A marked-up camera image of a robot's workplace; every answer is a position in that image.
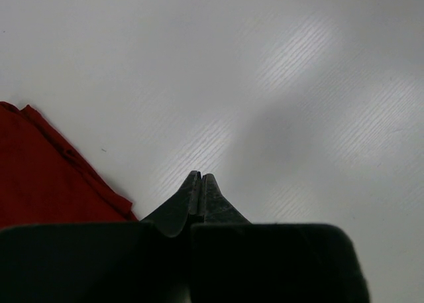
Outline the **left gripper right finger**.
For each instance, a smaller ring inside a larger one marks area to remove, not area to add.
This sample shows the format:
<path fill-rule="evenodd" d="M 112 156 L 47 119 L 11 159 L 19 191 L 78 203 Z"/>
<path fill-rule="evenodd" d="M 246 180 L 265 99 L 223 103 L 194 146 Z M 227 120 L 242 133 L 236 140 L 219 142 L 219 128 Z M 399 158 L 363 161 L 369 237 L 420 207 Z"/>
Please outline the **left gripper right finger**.
<path fill-rule="evenodd" d="M 354 245 L 334 225 L 253 224 L 203 177 L 191 227 L 193 302 L 368 302 Z"/>

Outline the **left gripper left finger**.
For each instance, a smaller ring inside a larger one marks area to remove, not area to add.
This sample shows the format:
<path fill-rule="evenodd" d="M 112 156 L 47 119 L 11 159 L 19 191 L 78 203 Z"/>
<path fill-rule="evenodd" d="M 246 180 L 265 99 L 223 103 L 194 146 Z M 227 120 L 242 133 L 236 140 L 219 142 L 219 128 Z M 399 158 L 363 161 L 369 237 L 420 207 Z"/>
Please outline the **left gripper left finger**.
<path fill-rule="evenodd" d="M 1 231 L 2 302 L 189 302 L 187 227 L 201 175 L 141 221 Z"/>

